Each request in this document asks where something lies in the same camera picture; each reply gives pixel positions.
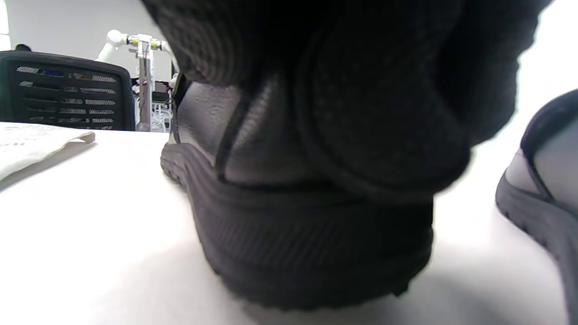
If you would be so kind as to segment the person's right hand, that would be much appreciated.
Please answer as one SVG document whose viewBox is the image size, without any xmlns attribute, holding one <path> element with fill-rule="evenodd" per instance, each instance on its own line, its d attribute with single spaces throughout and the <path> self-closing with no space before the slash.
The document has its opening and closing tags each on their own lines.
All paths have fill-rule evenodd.
<svg viewBox="0 0 578 325">
<path fill-rule="evenodd" d="M 429 201 L 515 110 L 549 0 L 144 0 L 218 182 Z"/>
</svg>

